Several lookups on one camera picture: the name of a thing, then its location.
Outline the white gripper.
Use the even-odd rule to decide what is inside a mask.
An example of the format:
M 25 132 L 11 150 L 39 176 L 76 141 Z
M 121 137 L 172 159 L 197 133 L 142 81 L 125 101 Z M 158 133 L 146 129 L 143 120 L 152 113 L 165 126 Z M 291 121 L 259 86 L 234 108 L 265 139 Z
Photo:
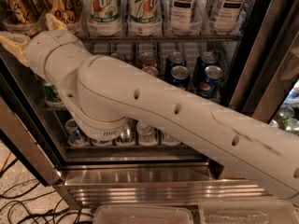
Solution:
M 0 43 L 26 67 L 37 75 L 46 78 L 45 66 L 50 54 L 62 45 L 81 41 L 69 32 L 67 26 L 54 15 L 45 15 L 49 31 L 42 32 L 34 38 L 27 35 L 0 32 Z

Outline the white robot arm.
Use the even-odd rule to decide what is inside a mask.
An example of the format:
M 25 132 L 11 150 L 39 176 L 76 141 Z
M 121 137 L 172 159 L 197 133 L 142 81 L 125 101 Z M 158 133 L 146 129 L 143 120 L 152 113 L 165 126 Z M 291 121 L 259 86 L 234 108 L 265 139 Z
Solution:
M 299 203 L 296 135 L 209 102 L 129 63 L 92 55 L 66 29 L 34 37 L 1 31 L 0 42 L 56 87 L 80 129 L 92 139 L 114 139 L 128 119 L 141 120 L 280 199 Z

